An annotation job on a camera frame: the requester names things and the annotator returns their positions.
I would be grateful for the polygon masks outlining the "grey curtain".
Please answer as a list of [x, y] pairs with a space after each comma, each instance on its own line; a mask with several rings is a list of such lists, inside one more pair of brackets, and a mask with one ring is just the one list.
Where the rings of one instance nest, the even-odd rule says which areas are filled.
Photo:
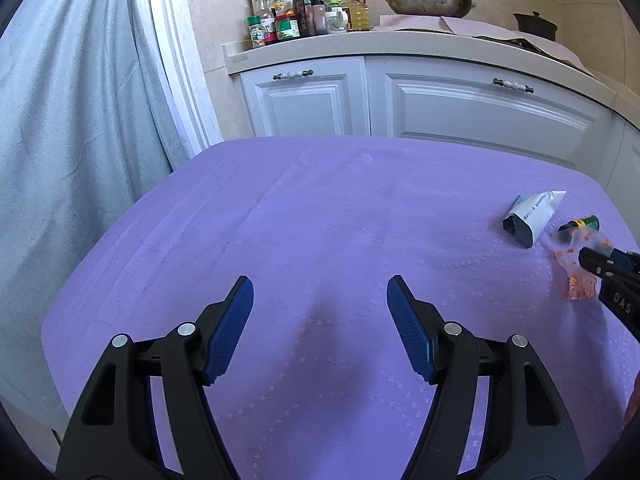
[[1, 37], [1, 394], [68, 415], [40, 330], [82, 258], [186, 162], [134, 0], [23, 0]]

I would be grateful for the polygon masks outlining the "clear bag orange bits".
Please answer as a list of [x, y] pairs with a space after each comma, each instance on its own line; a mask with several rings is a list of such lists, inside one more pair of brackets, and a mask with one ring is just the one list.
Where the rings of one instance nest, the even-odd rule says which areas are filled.
[[555, 260], [568, 277], [565, 293], [567, 300], [591, 299], [597, 296], [599, 291], [599, 279], [579, 264], [579, 252], [582, 248], [589, 248], [609, 257], [614, 246], [605, 234], [592, 226], [578, 226], [556, 234], [553, 251]]

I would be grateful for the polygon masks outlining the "black cooking pot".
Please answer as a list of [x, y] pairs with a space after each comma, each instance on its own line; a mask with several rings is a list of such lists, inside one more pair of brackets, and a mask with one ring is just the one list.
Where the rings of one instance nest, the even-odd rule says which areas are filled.
[[529, 35], [538, 36], [550, 41], [556, 39], [558, 26], [543, 18], [539, 12], [534, 11], [532, 14], [514, 13], [513, 14], [518, 30]]

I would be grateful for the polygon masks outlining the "white dark crumpled pouch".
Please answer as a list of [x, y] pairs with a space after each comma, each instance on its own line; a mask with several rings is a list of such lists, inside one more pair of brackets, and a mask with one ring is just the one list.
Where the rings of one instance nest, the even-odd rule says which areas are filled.
[[532, 248], [565, 195], [565, 191], [546, 191], [518, 196], [502, 220], [503, 229], [522, 247]]

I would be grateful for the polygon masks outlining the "green capped small bottle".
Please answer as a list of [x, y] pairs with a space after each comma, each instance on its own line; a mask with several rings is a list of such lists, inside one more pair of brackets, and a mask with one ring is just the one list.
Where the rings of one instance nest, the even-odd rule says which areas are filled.
[[592, 216], [570, 220], [559, 227], [559, 232], [573, 231], [574, 229], [589, 228], [600, 230], [600, 220], [594, 214]]

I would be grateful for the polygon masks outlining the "purple tablecloth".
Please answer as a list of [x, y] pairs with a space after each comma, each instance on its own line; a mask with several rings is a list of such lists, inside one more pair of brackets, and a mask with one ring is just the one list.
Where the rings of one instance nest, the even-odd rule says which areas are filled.
[[[518, 196], [546, 191], [566, 195], [524, 248], [502, 220]], [[538, 159], [408, 139], [224, 142], [85, 256], [43, 322], [44, 355], [73, 408], [115, 335], [164, 336], [247, 276], [252, 313], [207, 390], [241, 477], [397, 479], [433, 399], [386, 304], [400, 275], [476, 336], [525, 336], [595, 465], [622, 432], [639, 347], [598, 300], [565, 298], [554, 234], [590, 214], [636, 248], [595, 180]]]

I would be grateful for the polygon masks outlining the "white cabinet doors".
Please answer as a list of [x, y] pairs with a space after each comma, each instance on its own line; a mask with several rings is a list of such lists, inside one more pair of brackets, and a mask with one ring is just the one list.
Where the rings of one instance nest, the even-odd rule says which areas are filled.
[[639, 131], [542, 79], [420, 56], [314, 58], [240, 76], [256, 136], [388, 136], [548, 160], [596, 179], [620, 208], [639, 199]]

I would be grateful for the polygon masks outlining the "cooking oil bottle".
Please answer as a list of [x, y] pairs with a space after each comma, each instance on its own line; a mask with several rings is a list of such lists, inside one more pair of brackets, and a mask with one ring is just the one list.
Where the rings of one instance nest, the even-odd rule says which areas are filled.
[[349, 17], [351, 32], [367, 32], [371, 29], [367, 0], [340, 0]]

